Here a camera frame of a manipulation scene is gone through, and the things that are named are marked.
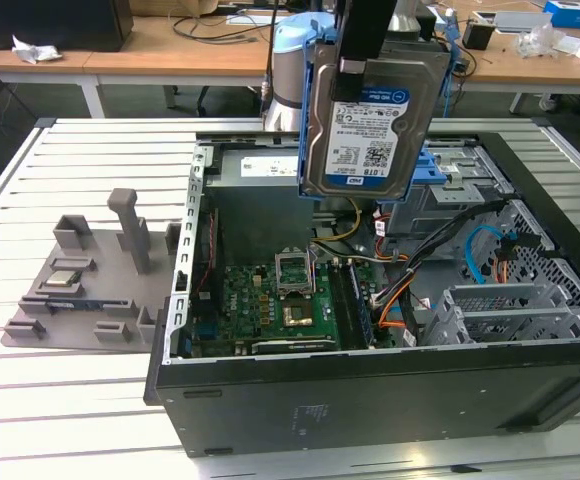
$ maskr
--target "cable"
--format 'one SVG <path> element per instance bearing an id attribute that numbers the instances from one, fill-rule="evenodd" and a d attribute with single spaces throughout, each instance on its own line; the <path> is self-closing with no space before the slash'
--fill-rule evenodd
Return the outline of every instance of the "cable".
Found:
<path id="1" fill-rule="evenodd" d="M 325 245 L 319 241 L 315 241 L 315 240 L 312 240 L 312 243 L 315 244 L 317 247 L 319 247 L 324 252 L 329 253 L 333 257 L 352 258 L 352 259 L 356 259 L 356 260 L 365 260 L 367 262 L 373 262 L 373 263 L 391 263 L 392 262 L 391 260 L 380 260 L 378 258 L 366 257 L 364 255 L 347 255 L 345 253 L 337 252 L 333 248 L 330 248 L 327 245 Z"/>
<path id="2" fill-rule="evenodd" d="M 383 243 L 384 239 L 385 239 L 385 237 L 379 237 L 379 240 L 377 240 L 377 243 L 374 246 L 374 253 L 377 256 L 377 258 L 379 258 L 380 260 L 392 260 L 392 258 L 393 258 L 392 256 L 389 257 L 387 255 L 381 254 L 380 247 L 381 247 L 381 244 Z M 406 255 L 405 253 L 400 253 L 397 258 L 399 260 L 407 260 L 410 257 L 408 257 L 408 255 Z"/>
<path id="3" fill-rule="evenodd" d="M 459 231 L 463 228 L 469 219 L 484 213 L 501 210 L 508 203 L 508 201 L 508 199 L 493 200 L 481 205 L 474 205 L 448 220 L 446 223 L 428 235 L 421 242 L 419 247 L 417 247 L 417 249 L 412 254 L 410 254 L 410 258 L 404 265 L 404 271 L 407 272 L 407 270 L 412 268 L 413 265 L 420 265 L 425 258 L 434 253 L 437 247 L 446 243 L 457 233 L 459 233 Z M 403 275 L 394 283 L 379 292 L 374 299 L 375 305 L 381 305 L 386 297 L 392 295 L 392 292 L 394 292 L 395 289 L 399 287 L 399 282 L 401 282 L 402 279 Z"/>
<path id="4" fill-rule="evenodd" d="M 477 71 L 477 58 L 468 50 L 466 50 L 465 48 L 463 48 L 461 45 L 457 45 L 457 48 L 459 48 L 459 50 L 461 50 L 463 53 L 467 53 L 468 56 L 470 57 L 470 59 L 472 60 L 472 65 L 474 65 L 474 67 L 472 67 L 472 71 L 471 72 L 466 72 L 465 74 L 456 74 L 456 73 L 452 73 L 453 76 L 457 77 L 457 78 L 467 78 L 467 77 L 471 77 L 472 75 L 474 75 L 474 72 Z"/>
<path id="5" fill-rule="evenodd" d="M 225 45 L 226 43 L 229 43 L 229 42 L 248 43 L 251 40 L 243 37 L 242 34 L 247 33 L 247 32 L 252 32 L 253 30 L 257 30 L 259 28 L 264 28 L 267 26 L 267 25 L 261 25 L 258 27 L 246 28 L 245 30 L 239 30 L 238 32 L 224 33 L 223 35 L 214 35 L 211 37 L 199 37 L 199 36 L 195 36 L 195 35 L 192 35 L 190 33 L 187 33 L 187 32 L 182 32 L 181 30 L 177 29 L 177 26 L 181 22 L 183 22 L 185 20 L 189 20 L 189 19 L 190 18 L 180 18 L 179 20 L 174 22 L 174 24 L 172 25 L 172 30 L 174 31 L 174 33 L 176 33 L 177 35 L 180 35 L 184 38 L 194 40 L 195 42 L 210 43 L 213 45 Z"/>
<path id="6" fill-rule="evenodd" d="M 206 283 L 206 280 L 208 279 L 208 275 L 210 275 L 210 270 L 212 270 L 212 262 L 214 260 L 214 216 L 210 215 L 210 259 L 208 260 L 208 267 L 206 268 L 206 272 L 203 274 L 203 278 L 201 279 L 201 282 L 199 283 L 199 286 L 197 287 L 197 289 L 194 291 L 193 295 L 198 295 L 199 292 L 201 291 L 201 287 L 203 287 L 203 284 Z"/>
<path id="7" fill-rule="evenodd" d="M 503 232 L 498 228 L 491 227 L 490 225 L 479 225 L 470 233 L 470 235 L 468 235 L 468 238 L 466 238 L 465 245 L 466 264 L 468 265 L 470 272 L 472 272 L 472 276 L 479 284 L 486 283 L 486 279 L 483 278 L 483 275 L 481 275 L 481 272 L 479 271 L 479 268 L 477 267 L 474 261 L 474 257 L 472 256 L 472 241 L 474 240 L 474 237 L 476 237 L 477 234 L 482 230 L 492 233 L 498 239 L 502 239 L 504 237 Z"/>
<path id="8" fill-rule="evenodd" d="M 354 200 L 352 200 L 351 198 L 346 198 L 346 200 L 348 200 L 352 204 L 352 207 L 354 208 L 354 211 L 357 215 L 357 218 L 356 218 L 352 228 L 350 230 L 348 230 L 347 232 L 341 233 L 339 235 L 332 235 L 330 237 L 316 237 L 316 238 L 313 238 L 312 241 L 336 242 L 337 240 L 348 238 L 349 236 L 354 235 L 356 233 L 356 231 L 359 229 L 359 225 L 361 225 L 361 210 L 359 210 L 359 206 L 357 205 L 357 203 Z"/>
<path id="9" fill-rule="evenodd" d="M 274 32 L 277 22 L 277 11 L 279 10 L 279 0 L 274 0 L 274 7 L 272 8 L 272 19 L 270 20 L 270 42 L 268 45 L 268 59 L 266 63 L 266 75 L 268 82 L 270 82 L 270 90 L 272 91 L 272 50 L 274 48 Z"/>
<path id="10" fill-rule="evenodd" d="M 419 305 L 421 305 L 423 308 L 425 308 L 426 310 L 428 310 L 429 312 L 432 311 L 432 308 L 429 307 L 428 305 L 425 304 L 425 302 L 423 300 L 421 300 L 419 297 L 417 297 L 414 293 L 412 293 L 412 291 L 410 292 L 410 295 L 412 295 L 414 297 L 414 299 L 417 301 L 417 303 Z"/>
<path id="11" fill-rule="evenodd" d="M 397 292 L 392 296 L 392 298 L 390 299 L 390 301 L 386 304 L 386 306 L 383 309 L 383 312 L 381 312 L 381 318 L 379 318 L 379 328 L 384 328 L 384 327 L 405 327 L 406 324 L 404 322 L 386 322 L 385 319 L 388 316 L 388 312 L 390 311 L 390 308 L 392 307 L 392 305 L 394 304 L 394 302 L 397 301 L 397 299 L 399 298 L 399 296 L 408 288 L 408 286 L 412 283 L 412 281 L 414 280 L 414 273 L 415 270 L 414 269 L 410 269 L 407 276 L 404 276 L 404 280 L 402 280 L 402 286 L 399 287 L 399 289 L 397 290 Z"/>
<path id="12" fill-rule="evenodd" d="M 492 261 L 492 276 L 494 277 L 494 281 L 499 283 L 499 259 L 496 256 Z"/>
<path id="13" fill-rule="evenodd" d="M 23 109 L 24 109 L 24 110 L 25 110 L 25 111 L 26 111 L 26 112 L 27 112 L 27 113 L 28 113 L 28 114 L 29 114 L 29 115 L 30 115 L 32 118 L 34 118 L 34 119 L 35 119 L 35 121 L 36 121 L 36 120 L 38 120 L 38 117 L 37 117 L 37 116 L 34 114 L 34 112 L 33 112 L 33 111 L 30 109 L 30 107 L 28 107 L 28 105 L 26 105 L 26 104 L 24 103 L 24 101 L 23 101 L 23 100 L 21 100 L 21 98 L 19 98 L 19 95 L 17 95 L 17 94 L 14 92 L 14 90 L 12 90 L 12 89 L 10 88 L 10 86 L 9 86 L 7 83 L 5 83 L 3 80 L 1 80 L 1 78 L 0 78 L 0 84 L 3 86 L 3 88 L 5 88 L 6 90 L 8 90 L 8 91 L 10 92 L 10 94 L 11 94 L 11 95 L 12 95 L 12 96 L 15 98 L 15 100 L 16 100 L 17 102 L 19 102 L 19 104 L 20 104 L 20 105 L 23 107 Z"/>

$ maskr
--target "black box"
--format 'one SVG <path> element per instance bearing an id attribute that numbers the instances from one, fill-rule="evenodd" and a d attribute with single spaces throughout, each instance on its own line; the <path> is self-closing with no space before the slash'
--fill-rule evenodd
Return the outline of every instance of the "black box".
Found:
<path id="1" fill-rule="evenodd" d="M 132 31 L 129 0 L 0 0 L 0 50 L 12 35 L 59 50 L 116 52 Z"/>
<path id="2" fill-rule="evenodd" d="M 485 50 L 488 48 L 494 28 L 495 26 L 490 24 L 468 22 L 461 43 L 470 50 Z"/>

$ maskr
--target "metal frame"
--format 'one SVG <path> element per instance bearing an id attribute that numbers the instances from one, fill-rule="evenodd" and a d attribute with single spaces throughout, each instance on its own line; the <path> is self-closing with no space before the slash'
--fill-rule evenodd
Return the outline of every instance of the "metal frame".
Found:
<path id="1" fill-rule="evenodd" d="M 227 75 L 112 75 L 94 73 L 41 73 L 0 71 L 6 83 L 68 84 L 81 87 L 92 118 L 105 118 L 103 85 L 193 85 L 221 87 L 256 87 L 261 85 L 260 76 L 233 77 Z M 171 107 L 166 97 L 166 104 Z"/>
<path id="2" fill-rule="evenodd" d="M 185 84 L 191 86 L 217 87 L 258 87 L 261 76 L 228 75 L 114 75 L 96 73 L 40 73 L 0 71 L 0 78 L 7 83 L 50 83 L 78 85 L 83 91 L 88 110 L 92 118 L 105 118 L 105 97 L 101 91 L 103 85 L 158 85 L 169 86 Z M 580 95 L 580 85 L 576 84 L 526 84 L 507 82 L 471 82 L 467 81 L 463 90 L 466 92 L 500 92 L 516 93 L 510 106 L 511 113 L 518 113 L 524 95 L 539 93 Z"/>

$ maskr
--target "black cable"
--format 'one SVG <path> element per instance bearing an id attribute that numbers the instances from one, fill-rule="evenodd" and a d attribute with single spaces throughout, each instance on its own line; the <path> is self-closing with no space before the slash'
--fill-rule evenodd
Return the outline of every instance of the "black cable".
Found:
<path id="1" fill-rule="evenodd" d="M 401 276 L 393 282 L 389 288 L 383 290 L 383 293 L 377 296 L 375 299 L 379 301 L 381 298 L 390 298 L 394 295 L 397 287 L 400 285 L 402 279 L 409 274 L 409 271 L 418 268 L 421 262 L 432 255 L 434 251 L 440 245 L 448 242 L 453 238 L 459 231 L 463 228 L 468 220 L 471 218 L 488 212 L 495 212 L 501 210 L 508 203 L 507 199 L 504 200 L 494 200 L 491 202 L 483 203 L 481 205 L 475 205 L 473 207 L 467 208 L 463 212 L 457 214 L 446 223 L 437 228 L 434 232 L 428 235 L 415 249 L 415 251 L 410 254 L 410 258 L 405 263 L 402 269 Z M 409 295 L 409 289 L 406 289 L 404 294 Z"/>
<path id="2" fill-rule="evenodd" d="M 268 60 L 266 64 L 266 73 L 268 74 L 268 81 L 270 82 L 270 89 L 272 89 L 272 49 L 274 48 L 274 29 L 277 22 L 277 11 L 279 10 L 279 0 L 274 0 L 274 7 L 272 9 L 272 19 L 270 21 L 270 44 L 268 45 Z"/>
<path id="3" fill-rule="evenodd" d="M 10 92 L 10 94 L 14 97 L 14 99 L 19 102 L 19 104 L 23 107 L 23 109 L 32 117 L 36 120 L 38 120 L 38 117 L 34 114 L 34 112 L 30 109 L 30 107 L 28 107 L 28 105 L 26 105 L 23 100 L 21 100 L 19 98 L 19 95 L 17 95 L 14 90 L 12 90 L 10 88 L 10 86 L 5 83 L 3 80 L 1 80 L 0 78 L 0 84 L 3 86 L 3 88 L 5 88 L 6 90 L 8 90 L 8 92 Z"/>
<path id="4" fill-rule="evenodd" d="M 357 259 L 357 260 L 365 260 L 367 262 L 372 262 L 372 263 L 390 263 L 390 260 L 378 260 L 376 258 L 366 257 L 365 255 L 361 255 L 358 253 L 355 253 L 354 255 L 350 255 L 347 253 L 341 253 L 341 252 L 338 252 L 337 250 L 335 250 L 334 248 L 329 247 L 325 243 L 319 242 L 318 240 L 312 240 L 312 243 L 314 243 L 321 250 L 323 250 L 326 253 L 329 253 L 333 257 L 353 258 L 353 259 Z"/>
<path id="5" fill-rule="evenodd" d="M 230 32 L 230 33 L 224 33 L 223 35 L 214 35 L 211 37 L 199 37 L 196 35 L 191 35 L 187 32 L 182 32 L 181 30 L 177 29 L 177 26 L 185 21 L 185 20 L 189 20 L 191 17 L 184 17 L 184 18 L 180 18 L 179 20 L 177 20 L 176 22 L 174 22 L 174 24 L 172 25 L 172 30 L 174 31 L 174 33 L 176 33 L 177 35 L 180 35 L 182 37 L 188 38 L 190 40 L 195 40 L 197 42 L 214 42 L 216 40 L 238 40 L 242 37 L 240 37 L 242 34 L 247 33 L 247 32 L 252 32 L 253 30 L 257 30 L 259 28 L 265 28 L 267 27 L 267 25 L 258 25 L 256 27 L 251 27 L 251 28 L 246 28 L 245 30 L 239 30 L 238 32 Z"/>

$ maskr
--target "wire bundle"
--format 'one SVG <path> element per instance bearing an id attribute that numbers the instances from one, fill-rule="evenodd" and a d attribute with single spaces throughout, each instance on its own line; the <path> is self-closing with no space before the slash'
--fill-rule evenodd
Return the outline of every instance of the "wire bundle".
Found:
<path id="1" fill-rule="evenodd" d="M 379 327 L 383 328 L 389 325 L 390 322 L 386 321 L 388 312 L 392 305 L 399 300 L 401 306 L 401 313 L 403 315 L 403 322 L 409 330 L 413 330 L 413 334 L 416 337 L 416 321 L 413 315 L 412 303 L 410 301 L 410 290 L 409 285 L 414 279 L 414 275 L 417 269 L 421 266 L 423 260 L 432 255 L 434 251 L 440 245 L 443 245 L 450 239 L 452 239 L 459 231 L 463 228 L 466 222 L 477 215 L 481 215 L 487 212 L 493 212 L 501 210 L 508 200 L 494 200 L 492 202 L 484 203 L 482 205 L 475 205 L 470 207 L 463 212 L 456 215 L 454 218 L 450 219 L 448 222 L 440 226 L 437 230 L 432 232 L 428 237 L 421 242 L 419 247 L 410 255 L 406 264 L 403 267 L 403 273 L 401 276 L 391 285 L 384 288 L 377 296 L 374 298 L 374 304 L 378 307 L 383 307 L 381 317 L 379 319 Z"/>

